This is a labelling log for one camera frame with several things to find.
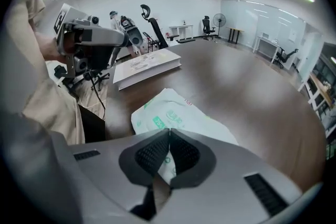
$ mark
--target hand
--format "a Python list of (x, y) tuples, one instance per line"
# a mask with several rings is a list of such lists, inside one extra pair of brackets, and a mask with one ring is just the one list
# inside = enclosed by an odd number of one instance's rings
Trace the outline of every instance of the hand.
[[(45, 61), (59, 61), (61, 63), (66, 63), (65, 56), (61, 55), (56, 49), (56, 38), (51, 38), (37, 32), (35, 32), (35, 37)], [(64, 49), (68, 53), (75, 50), (75, 33), (65, 33)]]

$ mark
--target person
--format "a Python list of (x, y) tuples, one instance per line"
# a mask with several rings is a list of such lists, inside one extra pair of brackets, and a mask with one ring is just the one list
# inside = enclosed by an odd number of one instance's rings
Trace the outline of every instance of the person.
[[(110, 12), (110, 19), (111, 19), (111, 28), (113, 30), (119, 30), (119, 31), (125, 32), (125, 29), (121, 24), (121, 18), (118, 16), (118, 12), (111, 11)], [(127, 18), (127, 20), (129, 20), (132, 25), (135, 25), (135, 23), (132, 19)], [(127, 49), (129, 51), (129, 53), (131, 54), (132, 58), (137, 57), (136, 53), (134, 52), (133, 45), (132, 45), (131, 41), (128, 42)], [(142, 46), (138, 47), (138, 49), (140, 50), (141, 55), (146, 54), (145, 49)]]
[[(56, 38), (38, 33), (34, 18), (45, 8), (42, 0), (13, 0), (3, 32), (20, 55), (33, 66), (35, 91), (26, 100), (22, 114), (49, 131), (65, 137), (69, 145), (105, 140), (104, 121), (76, 103), (68, 92), (50, 79), (46, 61), (65, 62), (56, 49)], [(65, 47), (73, 49), (74, 34), (67, 33)]]

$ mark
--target book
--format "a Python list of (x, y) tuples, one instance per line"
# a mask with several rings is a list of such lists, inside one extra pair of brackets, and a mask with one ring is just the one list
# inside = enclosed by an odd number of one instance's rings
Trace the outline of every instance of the book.
[(181, 56), (167, 49), (133, 58), (115, 67), (113, 84), (116, 84), (119, 90), (125, 89), (147, 78), (179, 67), (180, 58)]

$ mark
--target air vent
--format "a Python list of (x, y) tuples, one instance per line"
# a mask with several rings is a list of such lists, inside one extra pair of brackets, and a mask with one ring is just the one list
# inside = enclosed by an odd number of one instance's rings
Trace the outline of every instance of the air vent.
[(287, 207), (285, 201), (259, 174), (246, 176), (244, 179), (271, 217)]
[(81, 161), (82, 159), (88, 159), (97, 155), (100, 155), (98, 151), (86, 151), (83, 153), (74, 154), (73, 156), (77, 161)]

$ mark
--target standing fan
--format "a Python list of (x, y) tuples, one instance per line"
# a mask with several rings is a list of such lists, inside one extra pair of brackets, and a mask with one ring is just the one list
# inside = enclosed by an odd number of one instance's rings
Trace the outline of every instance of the standing fan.
[(219, 37), (219, 29), (226, 24), (226, 18), (223, 14), (218, 13), (214, 16), (213, 22), (218, 27), (218, 38), (221, 38)]

